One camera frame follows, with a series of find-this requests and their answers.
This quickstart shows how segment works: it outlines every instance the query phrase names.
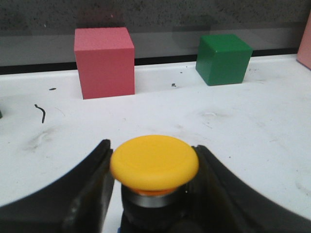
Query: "yellow cap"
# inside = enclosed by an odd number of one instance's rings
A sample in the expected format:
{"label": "yellow cap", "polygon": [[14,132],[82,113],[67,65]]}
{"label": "yellow cap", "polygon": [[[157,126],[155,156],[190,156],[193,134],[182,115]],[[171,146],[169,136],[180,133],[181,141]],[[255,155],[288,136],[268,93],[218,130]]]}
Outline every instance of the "yellow cap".
{"label": "yellow cap", "polygon": [[112,175],[136,190],[168,190],[190,181],[199,168],[187,143],[170,136],[147,135],[119,146],[110,161]]}

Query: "black mark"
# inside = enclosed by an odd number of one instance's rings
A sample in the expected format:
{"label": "black mark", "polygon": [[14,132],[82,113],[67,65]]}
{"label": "black mark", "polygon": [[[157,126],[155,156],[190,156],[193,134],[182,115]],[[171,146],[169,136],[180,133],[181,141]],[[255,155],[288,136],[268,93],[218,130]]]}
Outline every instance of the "black mark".
{"label": "black mark", "polygon": [[35,107],[40,109],[43,112],[43,117],[42,117],[42,124],[44,123],[44,119],[45,119],[45,111],[43,108],[38,107],[38,105],[35,104]]}

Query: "yellow object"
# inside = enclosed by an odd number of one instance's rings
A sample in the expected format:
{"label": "yellow object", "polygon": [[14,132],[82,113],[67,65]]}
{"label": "yellow object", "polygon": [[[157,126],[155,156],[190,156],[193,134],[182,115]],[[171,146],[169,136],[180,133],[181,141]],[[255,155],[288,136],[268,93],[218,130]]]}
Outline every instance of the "yellow object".
{"label": "yellow object", "polygon": [[112,175],[142,193],[174,190],[190,181],[198,168],[198,157],[191,146],[163,135],[131,139],[115,150],[110,161]]}

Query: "white table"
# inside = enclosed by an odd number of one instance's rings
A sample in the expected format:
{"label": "white table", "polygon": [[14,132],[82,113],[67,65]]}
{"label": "white table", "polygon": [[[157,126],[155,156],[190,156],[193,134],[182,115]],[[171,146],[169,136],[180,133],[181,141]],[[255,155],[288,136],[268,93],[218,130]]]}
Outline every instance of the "white table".
{"label": "white table", "polygon": [[[92,100],[77,70],[0,76],[0,206],[55,181],[102,139],[115,149],[165,134],[207,146],[252,188],[311,219],[311,71],[295,55],[251,58],[242,84],[207,86],[195,62],[139,66],[135,76],[135,95]],[[105,233],[121,213],[116,182]]]}

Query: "green cube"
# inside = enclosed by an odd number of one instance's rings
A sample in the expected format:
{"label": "green cube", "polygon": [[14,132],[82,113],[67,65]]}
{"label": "green cube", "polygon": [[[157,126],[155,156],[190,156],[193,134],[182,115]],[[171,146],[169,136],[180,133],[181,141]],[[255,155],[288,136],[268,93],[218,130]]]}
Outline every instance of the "green cube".
{"label": "green cube", "polygon": [[209,86],[242,83],[252,52],[236,35],[203,35],[195,68]]}

